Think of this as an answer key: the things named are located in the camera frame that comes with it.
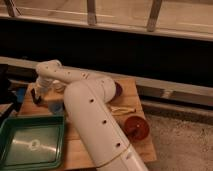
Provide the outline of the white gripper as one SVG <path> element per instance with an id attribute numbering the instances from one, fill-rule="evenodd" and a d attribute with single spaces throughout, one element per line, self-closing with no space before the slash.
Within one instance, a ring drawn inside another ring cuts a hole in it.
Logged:
<path id="1" fill-rule="evenodd" d="M 38 77 L 36 80 L 36 88 L 33 88 L 35 98 L 38 99 L 41 97 L 41 92 L 46 92 L 51 86 L 52 82 L 52 79 Z"/>

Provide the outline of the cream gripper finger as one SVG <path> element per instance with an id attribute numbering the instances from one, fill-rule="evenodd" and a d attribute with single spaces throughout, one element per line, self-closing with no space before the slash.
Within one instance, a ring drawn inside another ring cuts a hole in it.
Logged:
<path id="1" fill-rule="evenodd" d="M 119 115 L 126 115 L 130 113 L 135 113 L 136 109 L 132 107 L 118 107 L 118 106 L 110 106 L 110 111 L 113 115 L 119 116 Z"/>

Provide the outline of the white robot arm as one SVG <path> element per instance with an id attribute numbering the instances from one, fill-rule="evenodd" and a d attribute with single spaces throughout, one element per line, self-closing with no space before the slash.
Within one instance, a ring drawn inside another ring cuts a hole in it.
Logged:
<path id="1" fill-rule="evenodd" d="M 66 69 L 59 60 L 36 65 L 36 90 L 44 92 L 58 80 L 66 84 L 63 101 L 97 171 L 148 171 L 106 104 L 116 95 L 109 76 Z"/>

